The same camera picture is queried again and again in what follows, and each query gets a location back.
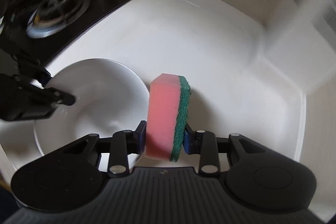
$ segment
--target pink foam layer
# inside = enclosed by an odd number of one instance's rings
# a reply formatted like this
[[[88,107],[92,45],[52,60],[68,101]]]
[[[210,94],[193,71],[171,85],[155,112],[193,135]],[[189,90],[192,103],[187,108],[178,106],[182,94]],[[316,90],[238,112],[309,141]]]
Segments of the pink foam layer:
[[[180,103],[180,79],[161,74],[150,86],[145,156],[170,160]]]

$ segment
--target pink and green sponge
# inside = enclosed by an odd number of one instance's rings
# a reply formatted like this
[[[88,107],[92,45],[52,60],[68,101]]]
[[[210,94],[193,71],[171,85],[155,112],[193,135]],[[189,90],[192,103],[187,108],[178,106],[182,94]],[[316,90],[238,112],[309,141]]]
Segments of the pink and green sponge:
[[[190,86],[183,76],[161,74],[150,86],[145,156],[179,159],[186,125]]]

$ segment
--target gas stove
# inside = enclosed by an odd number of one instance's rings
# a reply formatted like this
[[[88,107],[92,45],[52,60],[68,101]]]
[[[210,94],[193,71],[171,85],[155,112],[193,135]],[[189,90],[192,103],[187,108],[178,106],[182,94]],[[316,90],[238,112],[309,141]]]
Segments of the gas stove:
[[[1,36],[46,66],[73,40],[130,0],[13,0]]]

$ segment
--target white bowl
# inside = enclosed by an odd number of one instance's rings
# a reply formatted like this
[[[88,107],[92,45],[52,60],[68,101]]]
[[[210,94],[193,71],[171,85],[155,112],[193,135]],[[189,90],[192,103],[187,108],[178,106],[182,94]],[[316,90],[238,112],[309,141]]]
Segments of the white bowl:
[[[100,138],[135,130],[147,119],[149,92],[128,67],[107,59],[87,59],[57,73],[46,85],[74,95],[72,106],[60,105],[49,119],[36,120],[34,134],[42,155],[87,134]],[[106,171],[109,154],[102,154],[99,169]],[[138,155],[128,156],[130,168]]]

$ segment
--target stove burner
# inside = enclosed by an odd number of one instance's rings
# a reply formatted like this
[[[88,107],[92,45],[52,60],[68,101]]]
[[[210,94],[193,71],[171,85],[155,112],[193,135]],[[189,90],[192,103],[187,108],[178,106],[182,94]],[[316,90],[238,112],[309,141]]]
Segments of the stove burner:
[[[27,34],[43,38],[63,30],[87,10],[90,0],[43,0],[28,21]]]

